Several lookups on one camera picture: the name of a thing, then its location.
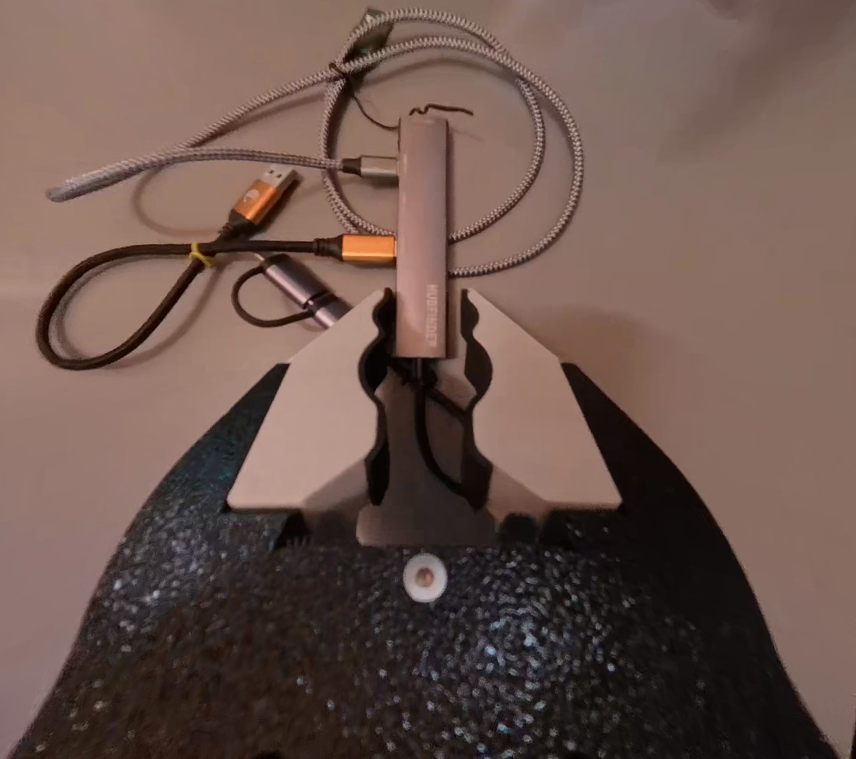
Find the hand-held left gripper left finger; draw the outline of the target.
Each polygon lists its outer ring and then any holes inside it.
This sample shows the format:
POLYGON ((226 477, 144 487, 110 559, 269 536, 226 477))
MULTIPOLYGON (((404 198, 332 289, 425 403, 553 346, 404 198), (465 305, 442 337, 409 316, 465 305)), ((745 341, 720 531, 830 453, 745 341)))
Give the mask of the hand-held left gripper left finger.
POLYGON ((390 483, 378 389, 395 320, 372 293, 292 357, 226 498, 236 513, 297 513, 311 532, 355 532, 390 483))

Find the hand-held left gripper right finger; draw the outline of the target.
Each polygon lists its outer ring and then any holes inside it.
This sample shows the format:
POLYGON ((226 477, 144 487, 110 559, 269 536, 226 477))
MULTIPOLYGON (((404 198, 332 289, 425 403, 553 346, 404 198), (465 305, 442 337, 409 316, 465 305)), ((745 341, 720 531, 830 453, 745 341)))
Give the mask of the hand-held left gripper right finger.
POLYGON ((560 359, 474 289, 463 291, 463 491, 497 525, 614 511, 621 495, 560 359))

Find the grey USB hub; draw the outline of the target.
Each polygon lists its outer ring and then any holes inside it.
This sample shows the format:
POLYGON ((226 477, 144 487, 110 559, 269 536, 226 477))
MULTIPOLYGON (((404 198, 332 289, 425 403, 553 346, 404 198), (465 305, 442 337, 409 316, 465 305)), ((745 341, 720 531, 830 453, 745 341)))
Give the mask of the grey USB hub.
POLYGON ((435 362, 447 356, 447 206, 449 124, 412 112, 398 128, 397 271, 391 367, 412 385, 416 443, 429 471, 452 493, 460 482, 444 472, 432 450, 426 401, 463 421, 455 403, 436 390, 435 362))

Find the grey desk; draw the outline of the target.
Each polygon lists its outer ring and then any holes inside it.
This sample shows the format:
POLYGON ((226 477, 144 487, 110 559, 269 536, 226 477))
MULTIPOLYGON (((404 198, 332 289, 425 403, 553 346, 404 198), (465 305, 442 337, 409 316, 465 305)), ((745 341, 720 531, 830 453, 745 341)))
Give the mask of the grey desk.
POLYGON ((211 236, 263 170, 189 164, 54 204, 325 69, 367 6, 494 32, 578 121, 584 193, 527 265, 472 285, 669 455, 745 569, 841 755, 854 729, 854 0, 2 0, 2 757, 105 564, 197 438, 312 338, 203 274, 136 358, 34 341, 99 251, 211 236))

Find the black twist tie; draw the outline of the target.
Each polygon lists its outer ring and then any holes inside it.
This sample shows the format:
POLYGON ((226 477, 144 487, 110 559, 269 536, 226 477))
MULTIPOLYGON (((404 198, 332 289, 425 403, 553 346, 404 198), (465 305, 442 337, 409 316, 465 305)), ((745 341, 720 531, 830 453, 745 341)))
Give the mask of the black twist tie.
MULTIPOLYGON (((385 132, 395 133, 398 131, 398 123, 391 124, 380 121, 366 110, 365 105, 360 100, 358 95, 358 83, 366 74, 365 71, 345 71, 341 65, 335 62, 331 62, 329 64, 329 69, 336 74, 337 79, 343 82, 348 98, 354 103, 360 114, 369 121, 369 123, 385 132)), ((464 106, 434 102, 426 103, 423 106, 413 107, 408 115, 427 116, 431 112, 441 114, 461 114, 474 117, 474 112, 464 106)))

